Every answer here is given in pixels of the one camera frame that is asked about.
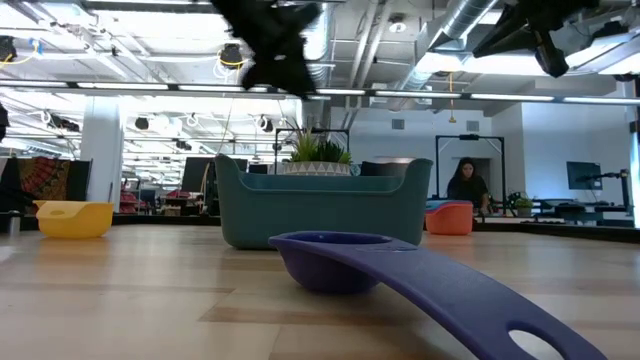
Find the yellow measuring cup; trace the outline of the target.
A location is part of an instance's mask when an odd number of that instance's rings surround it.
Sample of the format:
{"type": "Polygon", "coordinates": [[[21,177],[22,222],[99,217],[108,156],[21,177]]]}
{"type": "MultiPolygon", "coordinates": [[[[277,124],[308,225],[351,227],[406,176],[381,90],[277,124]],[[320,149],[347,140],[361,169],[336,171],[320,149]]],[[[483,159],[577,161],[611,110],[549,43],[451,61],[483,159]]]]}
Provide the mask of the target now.
{"type": "Polygon", "coordinates": [[[112,226],[114,204],[109,202],[35,200],[39,230],[48,237],[102,237],[112,226]]]}

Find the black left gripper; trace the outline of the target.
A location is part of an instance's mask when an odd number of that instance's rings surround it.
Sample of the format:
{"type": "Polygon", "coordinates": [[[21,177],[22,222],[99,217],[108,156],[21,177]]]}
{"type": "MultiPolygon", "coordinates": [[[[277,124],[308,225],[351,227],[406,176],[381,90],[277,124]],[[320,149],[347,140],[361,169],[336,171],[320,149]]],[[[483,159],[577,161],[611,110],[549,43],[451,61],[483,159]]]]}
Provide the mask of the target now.
{"type": "Polygon", "coordinates": [[[304,41],[299,34],[287,34],[280,14],[248,14],[245,41],[254,52],[252,65],[241,80],[249,90],[271,85],[300,98],[316,92],[307,68],[304,41]]]}

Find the colourful patterned tapestry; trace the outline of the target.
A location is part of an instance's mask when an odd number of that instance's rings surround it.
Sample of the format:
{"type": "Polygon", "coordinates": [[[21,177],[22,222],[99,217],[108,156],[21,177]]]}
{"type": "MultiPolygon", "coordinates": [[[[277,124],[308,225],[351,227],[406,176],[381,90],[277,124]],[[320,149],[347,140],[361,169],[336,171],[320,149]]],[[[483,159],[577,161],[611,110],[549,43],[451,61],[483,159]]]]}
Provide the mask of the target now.
{"type": "Polygon", "coordinates": [[[71,162],[36,157],[18,159],[21,190],[37,200],[65,200],[71,162]]]}

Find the black table frame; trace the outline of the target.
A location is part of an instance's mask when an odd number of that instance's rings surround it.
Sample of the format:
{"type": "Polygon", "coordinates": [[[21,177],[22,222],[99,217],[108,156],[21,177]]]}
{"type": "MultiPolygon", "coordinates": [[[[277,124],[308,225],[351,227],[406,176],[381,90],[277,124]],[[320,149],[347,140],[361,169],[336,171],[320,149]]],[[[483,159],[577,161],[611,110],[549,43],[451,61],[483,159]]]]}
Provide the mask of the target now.
{"type": "MultiPolygon", "coordinates": [[[[112,224],[220,226],[218,217],[164,217],[148,215],[114,215],[112,224]]],[[[490,222],[475,222],[474,232],[526,233],[567,238],[640,245],[640,229],[626,227],[579,226],[552,222],[507,223],[507,218],[492,218],[490,222]]]]}

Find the orange measuring cup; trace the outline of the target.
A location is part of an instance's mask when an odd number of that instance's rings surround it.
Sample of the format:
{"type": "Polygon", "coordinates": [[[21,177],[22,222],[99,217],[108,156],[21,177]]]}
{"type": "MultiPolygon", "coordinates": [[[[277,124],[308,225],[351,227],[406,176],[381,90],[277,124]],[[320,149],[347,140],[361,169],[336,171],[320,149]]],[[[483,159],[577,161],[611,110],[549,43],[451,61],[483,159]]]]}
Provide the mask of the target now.
{"type": "Polygon", "coordinates": [[[434,235],[468,235],[472,232],[473,220],[473,206],[453,205],[425,211],[426,230],[434,235]]]}

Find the black desk monitor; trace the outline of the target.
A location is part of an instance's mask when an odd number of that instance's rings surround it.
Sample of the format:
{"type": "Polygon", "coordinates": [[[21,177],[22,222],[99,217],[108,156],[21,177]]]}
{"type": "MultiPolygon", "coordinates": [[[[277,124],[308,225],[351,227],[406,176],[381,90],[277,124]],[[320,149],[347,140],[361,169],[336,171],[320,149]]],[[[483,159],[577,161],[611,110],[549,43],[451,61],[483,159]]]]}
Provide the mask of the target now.
{"type": "Polygon", "coordinates": [[[188,157],[185,162],[181,190],[191,193],[204,193],[207,178],[213,171],[212,157],[188,157]]]}

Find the person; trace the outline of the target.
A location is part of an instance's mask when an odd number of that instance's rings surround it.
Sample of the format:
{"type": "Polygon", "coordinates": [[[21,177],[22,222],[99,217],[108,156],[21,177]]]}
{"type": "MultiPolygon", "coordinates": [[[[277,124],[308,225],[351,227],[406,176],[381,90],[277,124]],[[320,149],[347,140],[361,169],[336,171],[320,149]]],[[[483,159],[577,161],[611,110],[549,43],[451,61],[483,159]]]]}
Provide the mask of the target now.
{"type": "Polygon", "coordinates": [[[471,202],[480,213],[489,212],[490,197],[486,182],[476,172],[476,166],[470,157],[460,159],[448,182],[446,194],[451,200],[471,202]]]}

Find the white column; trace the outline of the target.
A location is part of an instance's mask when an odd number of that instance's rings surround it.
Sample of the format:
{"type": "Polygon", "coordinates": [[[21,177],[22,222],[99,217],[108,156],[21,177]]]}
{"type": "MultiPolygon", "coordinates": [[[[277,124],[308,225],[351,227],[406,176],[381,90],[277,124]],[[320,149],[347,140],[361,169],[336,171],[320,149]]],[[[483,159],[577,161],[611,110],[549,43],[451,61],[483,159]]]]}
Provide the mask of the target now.
{"type": "Polygon", "coordinates": [[[87,97],[80,157],[91,163],[87,200],[119,211],[126,118],[116,97],[87,97]]]}

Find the black ceiling spotlight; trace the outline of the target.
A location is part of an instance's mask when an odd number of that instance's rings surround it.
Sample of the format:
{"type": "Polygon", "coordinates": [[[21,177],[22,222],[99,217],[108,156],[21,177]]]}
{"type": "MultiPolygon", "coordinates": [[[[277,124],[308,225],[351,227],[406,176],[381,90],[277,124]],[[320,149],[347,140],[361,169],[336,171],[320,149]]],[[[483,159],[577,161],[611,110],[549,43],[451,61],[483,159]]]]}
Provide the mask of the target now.
{"type": "Polygon", "coordinates": [[[219,63],[228,69],[241,68],[245,63],[241,47],[237,43],[227,43],[219,53],[219,63]]]}

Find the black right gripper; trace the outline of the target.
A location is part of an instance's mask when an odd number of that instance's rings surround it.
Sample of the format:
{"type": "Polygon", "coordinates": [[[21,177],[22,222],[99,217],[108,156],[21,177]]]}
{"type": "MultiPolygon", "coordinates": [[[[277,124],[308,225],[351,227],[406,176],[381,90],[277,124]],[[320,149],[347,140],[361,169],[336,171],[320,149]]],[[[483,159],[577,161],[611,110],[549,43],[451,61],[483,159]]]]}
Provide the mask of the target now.
{"type": "Polygon", "coordinates": [[[548,75],[559,78],[568,70],[564,52],[549,34],[572,15],[598,7],[600,0],[517,0],[506,4],[492,30],[473,49],[475,58],[516,50],[534,50],[536,61],[548,75]]]}

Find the succulent in white patterned pot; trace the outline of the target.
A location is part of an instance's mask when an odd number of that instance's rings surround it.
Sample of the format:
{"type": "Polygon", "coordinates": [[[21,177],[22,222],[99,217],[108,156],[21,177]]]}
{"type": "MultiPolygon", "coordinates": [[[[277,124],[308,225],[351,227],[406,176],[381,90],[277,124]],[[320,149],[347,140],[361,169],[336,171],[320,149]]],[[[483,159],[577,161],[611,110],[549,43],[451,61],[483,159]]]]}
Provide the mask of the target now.
{"type": "Polygon", "coordinates": [[[274,164],[277,175],[350,176],[350,133],[344,129],[278,128],[274,164]]]}

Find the black wall monitor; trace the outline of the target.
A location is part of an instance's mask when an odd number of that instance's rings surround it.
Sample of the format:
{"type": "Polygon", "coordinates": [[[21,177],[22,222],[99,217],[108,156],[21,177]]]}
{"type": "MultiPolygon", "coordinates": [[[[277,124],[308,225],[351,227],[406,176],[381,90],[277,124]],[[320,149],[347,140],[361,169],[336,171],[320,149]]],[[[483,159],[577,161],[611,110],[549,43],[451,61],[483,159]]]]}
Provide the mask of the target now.
{"type": "Polygon", "coordinates": [[[567,162],[567,179],[570,190],[601,190],[601,167],[598,163],[567,162]]]}

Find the silver spiral ventilation duct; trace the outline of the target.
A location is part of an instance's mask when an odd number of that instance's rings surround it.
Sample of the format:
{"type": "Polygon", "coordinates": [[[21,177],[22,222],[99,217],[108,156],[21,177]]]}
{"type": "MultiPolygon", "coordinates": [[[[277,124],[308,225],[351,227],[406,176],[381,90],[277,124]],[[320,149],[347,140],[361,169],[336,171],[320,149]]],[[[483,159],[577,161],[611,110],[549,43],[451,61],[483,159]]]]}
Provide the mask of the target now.
{"type": "Polygon", "coordinates": [[[414,44],[415,62],[396,89],[415,91],[438,72],[456,72],[467,37],[498,0],[450,0],[443,15],[427,22],[414,44]]]}
{"type": "MultiPolygon", "coordinates": [[[[319,17],[307,26],[301,35],[306,39],[304,56],[307,69],[317,88],[327,86],[330,73],[330,30],[332,20],[332,5],[320,4],[319,17]]],[[[299,101],[296,105],[296,122],[304,128],[319,127],[323,121],[324,101],[299,101]]]]}

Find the purple measuring cup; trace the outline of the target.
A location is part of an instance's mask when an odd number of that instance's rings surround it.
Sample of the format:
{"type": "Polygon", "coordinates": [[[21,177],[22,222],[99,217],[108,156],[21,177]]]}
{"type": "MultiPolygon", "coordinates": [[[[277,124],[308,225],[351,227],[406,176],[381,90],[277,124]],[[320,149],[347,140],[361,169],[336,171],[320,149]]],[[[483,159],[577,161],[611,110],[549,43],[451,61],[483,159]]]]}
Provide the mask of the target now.
{"type": "Polygon", "coordinates": [[[495,279],[453,259],[377,234],[294,232],[270,238],[291,277],[333,294],[383,283],[446,329],[479,360],[535,360],[510,336],[534,335],[563,360],[607,360],[589,341],[495,279]]]}

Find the black metal rig frame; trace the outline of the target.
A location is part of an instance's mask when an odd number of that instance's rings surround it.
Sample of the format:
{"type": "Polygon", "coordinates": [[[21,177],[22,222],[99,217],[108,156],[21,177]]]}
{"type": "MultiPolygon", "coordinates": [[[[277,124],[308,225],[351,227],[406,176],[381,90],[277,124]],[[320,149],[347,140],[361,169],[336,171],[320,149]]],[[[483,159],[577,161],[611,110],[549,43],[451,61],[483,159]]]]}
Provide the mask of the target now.
{"type": "Polygon", "coordinates": [[[440,191],[440,154],[446,148],[446,145],[441,146],[440,141],[442,139],[448,139],[448,143],[452,140],[459,141],[480,141],[484,140],[491,145],[500,155],[501,166],[501,201],[507,199],[507,186],[506,186],[506,145],[505,138],[500,136],[482,136],[477,134],[460,134],[460,135],[436,135],[435,136],[435,172],[436,172],[436,191],[435,197],[441,196],[440,191]]]}

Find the teal plastic basket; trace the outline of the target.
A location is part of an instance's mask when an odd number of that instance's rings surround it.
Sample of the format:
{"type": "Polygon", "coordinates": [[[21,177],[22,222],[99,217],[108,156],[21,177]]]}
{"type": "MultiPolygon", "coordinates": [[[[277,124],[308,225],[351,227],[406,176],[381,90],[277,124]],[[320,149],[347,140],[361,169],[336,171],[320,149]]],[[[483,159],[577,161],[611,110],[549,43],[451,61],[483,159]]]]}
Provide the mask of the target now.
{"type": "Polygon", "coordinates": [[[400,176],[297,176],[245,173],[215,158],[224,240],[268,249],[269,238],[296,231],[380,234],[421,242],[433,162],[415,159],[400,176]]]}

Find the black overhead light bar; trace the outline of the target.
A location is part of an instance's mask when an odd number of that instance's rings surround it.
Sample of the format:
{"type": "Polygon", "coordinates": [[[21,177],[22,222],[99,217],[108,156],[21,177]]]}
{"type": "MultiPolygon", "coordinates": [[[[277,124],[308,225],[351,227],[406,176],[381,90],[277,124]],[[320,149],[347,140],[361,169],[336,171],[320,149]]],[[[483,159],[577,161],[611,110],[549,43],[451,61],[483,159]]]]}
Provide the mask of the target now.
{"type": "MultiPolygon", "coordinates": [[[[213,95],[240,96],[285,96],[286,91],[272,86],[257,86],[248,90],[238,85],[205,85],[205,84],[162,84],[140,82],[72,82],[50,80],[18,80],[0,79],[0,88],[20,91],[59,92],[78,94],[115,94],[115,95],[153,95],[199,97],[213,95]]],[[[598,106],[640,106],[640,98],[615,98],[596,96],[557,96],[557,95],[524,95],[494,94],[442,91],[404,91],[378,89],[340,89],[319,88],[307,94],[311,100],[325,100],[331,97],[379,97],[415,100],[454,100],[481,102],[525,102],[525,103],[559,103],[571,105],[598,106]]]]}

